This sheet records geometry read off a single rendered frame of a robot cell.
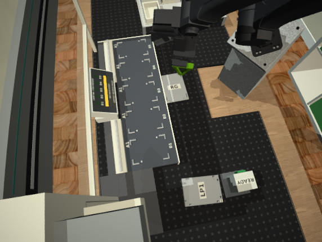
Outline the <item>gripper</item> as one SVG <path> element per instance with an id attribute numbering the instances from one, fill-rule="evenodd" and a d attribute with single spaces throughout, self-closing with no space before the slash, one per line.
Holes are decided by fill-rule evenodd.
<path id="1" fill-rule="evenodd" d="M 193 70 L 194 64 L 188 63 L 187 61 L 182 61 L 179 59 L 184 57 L 184 58 L 188 58 L 188 60 L 194 60 L 197 36 L 196 37 L 184 37 L 182 34 L 179 33 L 179 31 L 178 31 L 178 34 L 181 37 L 187 39 L 186 47 L 185 47 L 184 52 L 173 51 L 172 67 L 176 70 L 178 75 L 184 75 L 188 71 Z M 186 69 L 183 72 L 180 72 L 179 68 L 186 68 Z"/>

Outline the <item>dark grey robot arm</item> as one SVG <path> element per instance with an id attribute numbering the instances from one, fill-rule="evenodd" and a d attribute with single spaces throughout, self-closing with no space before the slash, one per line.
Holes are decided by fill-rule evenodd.
<path id="1" fill-rule="evenodd" d="M 250 46 L 257 57 L 280 50 L 279 28 L 321 12 L 322 0 L 182 0 L 181 7 L 154 9 L 151 41 L 158 46 L 174 37 L 173 50 L 184 52 L 187 39 L 178 31 L 184 37 L 196 37 L 199 31 L 237 10 L 235 43 Z"/>

